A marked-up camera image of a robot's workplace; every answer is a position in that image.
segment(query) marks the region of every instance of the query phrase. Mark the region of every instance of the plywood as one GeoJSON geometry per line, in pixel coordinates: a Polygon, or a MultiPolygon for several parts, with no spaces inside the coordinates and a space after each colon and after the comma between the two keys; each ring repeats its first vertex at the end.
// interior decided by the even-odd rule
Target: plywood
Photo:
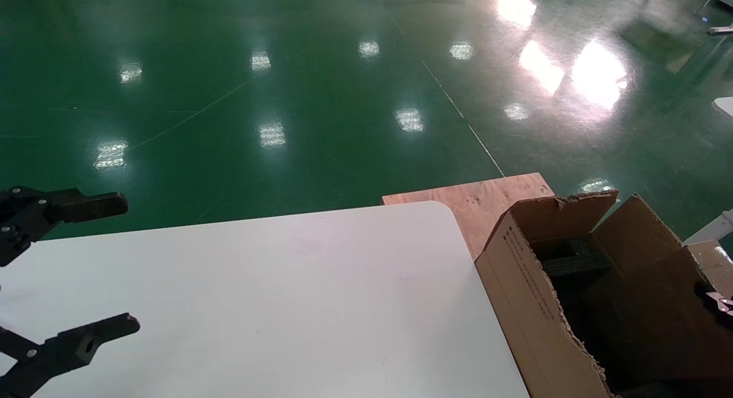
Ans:
{"type": "Polygon", "coordinates": [[[515,202],[553,196],[540,174],[510,176],[482,182],[457,184],[436,189],[382,197],[385,205],[437,200],[451,208],[463,239],[476,259],[486,245],[499,216],[515,202]]]}

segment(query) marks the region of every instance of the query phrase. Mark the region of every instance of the white tabletop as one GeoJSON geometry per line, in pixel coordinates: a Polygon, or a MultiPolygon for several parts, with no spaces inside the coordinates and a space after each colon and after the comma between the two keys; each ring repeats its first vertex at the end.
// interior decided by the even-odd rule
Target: white tabletop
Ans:
{"type": "Polygon", "coordinates": [[[733,120],[733,97],[718,97],[712,101],[712,108],[726,118],[733,120]]]}
{"type": "Polygon", "coordinates": [[[38,343],[141,323],[35,398],[528,397],[437,202],[39,242],[0,283],[38,343]]]}

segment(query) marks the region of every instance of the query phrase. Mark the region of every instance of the floor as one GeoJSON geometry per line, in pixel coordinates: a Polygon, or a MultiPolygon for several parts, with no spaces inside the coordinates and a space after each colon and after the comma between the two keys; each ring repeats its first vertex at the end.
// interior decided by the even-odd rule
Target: floor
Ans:
{"type": "Polygon", "coordinates": [[[707,0],[0,0],[0,179],[120,191],[71,237],[539,171],[685,238],[733,207],[707,0]]]}

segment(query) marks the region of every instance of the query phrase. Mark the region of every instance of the cardboard box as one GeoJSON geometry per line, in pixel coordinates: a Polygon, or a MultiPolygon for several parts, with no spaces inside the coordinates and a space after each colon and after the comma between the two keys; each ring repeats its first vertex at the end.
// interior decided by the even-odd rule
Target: cardboard box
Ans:
{"type": "Polygon", "coordinates": [[[581,332],[602,341],[604,363],[624,373],[623,388],[664,381],[690,388],[691,396],[733,396],[733,331],[719,325],[693,291],[707,281],[730,297],[730,259],[717,242],[683,247],[637,195],[594,229],[617,195],[522,200],[502,215],[476,260],[530,395],[607,398],[618,392],[576,337],[581,328],[568,323],[539,260],[582,239],[608,268],[570,283],[584,300],[580,315],[595,329],[581,332]]]}

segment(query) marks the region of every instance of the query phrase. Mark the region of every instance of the floor line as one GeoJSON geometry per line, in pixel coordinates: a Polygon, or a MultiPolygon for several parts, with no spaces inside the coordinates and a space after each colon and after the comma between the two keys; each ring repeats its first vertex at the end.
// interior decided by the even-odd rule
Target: floor line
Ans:
{"type": "Polygon", "coordinates": [[[193,115],[191,115],[191,116],[188,116],[187,118],[185,118],[185,119],[181,120],[180,122],[176,123],[176,124],[175,124],[175,125],[173,125],[172,127],[170,127],[170,128],[168,128],[168,129],[165,129],[165,130],[163,130],[163,132],[160,132],[160,133],[158,133],[158,134],[157,134],[157,135],[155,135],[154,137],[150,137],[150,138],[149,138],[148,140],[145,140],[144,142],[138,143],[138,144],[136,144],[136,145],[132,145],[132,146],[130,147],[130,149],[131,149],[131,148],[136,148],[136,147],[141,147],[141,146],[142,146],[142,145],[144,145],[145,143],[148,143],[148,142],[150,142],[151,140],[155,140],[155,139],[157,139],[158,137],[160,137],[160,136],[162,136],[162,135],[165,135],[166,133],[168,133],[168,132],[170,132],[171,130],[175,129],[176,127],[178,127],[178,126],[180,126],[180,125],[182,125],[182,124],[186,123],[187,121],[189,121],[189,120],[191,120],[191,119],[195,118],[196,116],[198,116],[199,114],[203,113],[204,111],[206,111],[206,110],[207,110],[208,108],[210,108],[211,106],[213,106],[213,105],[216,105],[217,103],[219,103],[220,101],[222,101],[222,100],[223,100],[223,99],[224,99],[225,97],[227,97],[228,95],[231,95],[231,94],[232,94],[232,93],[234,93],[235,91],[237,91],[237,90],[239,90],[239,89],[243,88],[243,87],[244,87],[244,85],[246,85],[247,83],[249,83],[249,81],[250,81],[250,79],[247,79],[247,80],[245,80],[245,81],[244,81],[244,82],[243,82],[243,83],[242,83],[241,85],[238,85],[237,87],[233,88],[232,90],[229,90],[229,91],[227,92],[227,94],[226,94],[226,95],[223,95],[222,97],[218,98],[217,100],[214,100],[214,101],[212,101],[212,103],[209,103],[208,105],[204,106],[204,108],[202,108],[202,110],[199,110],[198,112],[194,113],[193,115]]]}
{"type": "MultiPolygon", "coordinates": [[[[389,12],[389,10],[387,9],[387,6],[384,5],[384,2],[382,0],[377,0],[377,1],[379,2],[379,4],[382,5],[382,9],[384,9],[384,11],[387,12],[387,16],[389,16],[389,19],[392,20],[392,23],[400,31],[400,34],[403,35],[403,40],[405,40],[405,43],[407,43],[408,46],[410,46],[410,41],[408,41],[408,36],[405,34],[405,31],[403,31],[403,28],[400,27],[400,25],[397,24],[395,18],[392,17],[392,13],[389,12]]],[[[425,61],[422,60],[422,57],[420,57],[420,54],[417,52],[417,49],[415,49],[415,48],[412,48],[412,49],[413,49],[413,52],[415,53],[415,55],[417,56],[417,58],[422,63],[422,66],[424,66],[425,69],[427,70],[427,72],[430,73],[430,76],[432,77],[432,79],[435,80],[435,83],[437,83],[438,87],[440,87],[440,90],[443,91],[443,94],[448,98],[448,101],[450,101],[451,105],[453,105],[453,108],[455,108],[455,110],[458,112],[458,116],[460,116],[461,119],[463,119],[463,122],[471,130],[471,133],[474,134],[474,137],[476,138],[476,140],[479,140],[479,144],[481,145],[482,148],[484,148],[484,152],[486,152],[486,155],[489,155],[489,158],[494,163],[494,166],[496,166],[496,170],[498,170],[499,173],[502,174],[502,177],[506,177],[506,175],[502,171],[502,168],[500,168],[500,166],[498,165],[498,163],[494,159],[493,155],[491,154],[491,152],[489,152],[489,149],[484,144],[483,140],[481,140],[481,137],[479,137],[479,135],[476,133],[476,130],[474,130],[474,127],[471,126],[471,123],[468,122],[468,119],[466,119],[466,117],[463,116],[463,113],[461,113],[460,109],[455,104],[455,101],[453,101],[453,99],[451,98],[451,96],[448,95],[448,92],[445,90],[445,88],[443,87],[443,85],[440,84],[440,80],[438,80],[438,78],[435,77],[435,74],[433,74],[432,70],[430,70],[430,67],[428,67],[427,64],[425,63],[425,61]]]]}

